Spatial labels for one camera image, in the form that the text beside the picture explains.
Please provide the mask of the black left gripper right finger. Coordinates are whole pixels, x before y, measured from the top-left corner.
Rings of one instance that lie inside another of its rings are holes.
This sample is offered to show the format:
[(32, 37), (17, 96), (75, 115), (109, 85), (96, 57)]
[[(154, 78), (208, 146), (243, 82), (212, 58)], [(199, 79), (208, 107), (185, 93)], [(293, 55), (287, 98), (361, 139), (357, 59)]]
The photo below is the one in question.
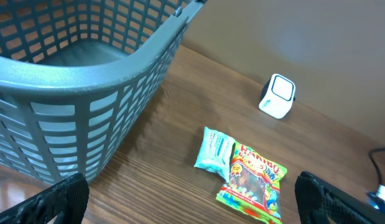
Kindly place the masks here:
[(295, 182), (295, 197), (303, 224), (385, 224), (385, 214), (360, 202), (310, 172)]

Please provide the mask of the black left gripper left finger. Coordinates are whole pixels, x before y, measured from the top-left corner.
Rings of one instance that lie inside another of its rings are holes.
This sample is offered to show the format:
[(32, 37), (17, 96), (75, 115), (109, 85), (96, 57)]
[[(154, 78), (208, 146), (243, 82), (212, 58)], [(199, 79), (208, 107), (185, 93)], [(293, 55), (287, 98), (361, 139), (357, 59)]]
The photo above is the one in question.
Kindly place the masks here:
[(85, 176), (73, 174), (0, 213), (0, 224), (81, 223), (90, 189)]

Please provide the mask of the Haribo gummy candy bag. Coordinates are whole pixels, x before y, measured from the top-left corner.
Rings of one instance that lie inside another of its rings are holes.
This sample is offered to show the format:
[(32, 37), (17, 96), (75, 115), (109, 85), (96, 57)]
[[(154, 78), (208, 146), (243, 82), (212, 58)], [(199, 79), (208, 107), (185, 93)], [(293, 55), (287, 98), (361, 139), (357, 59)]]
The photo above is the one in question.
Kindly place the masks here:
[(236, 142), (230, 181), (220, 188), (216, 199), (264, 223), (281, 223), (280, 181), (286, 173), (286, 167)]

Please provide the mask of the teal tissue packet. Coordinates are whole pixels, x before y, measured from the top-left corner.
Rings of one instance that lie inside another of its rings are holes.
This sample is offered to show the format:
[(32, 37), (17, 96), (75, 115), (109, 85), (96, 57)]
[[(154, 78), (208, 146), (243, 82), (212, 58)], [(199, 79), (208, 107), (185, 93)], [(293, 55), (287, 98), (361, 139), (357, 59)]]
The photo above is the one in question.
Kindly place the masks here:
[(234, 144), (234, 138), (205, 127), (202, 145), (194, 167), (217, 173), (228, 183), (230, 181), (230, 159)]

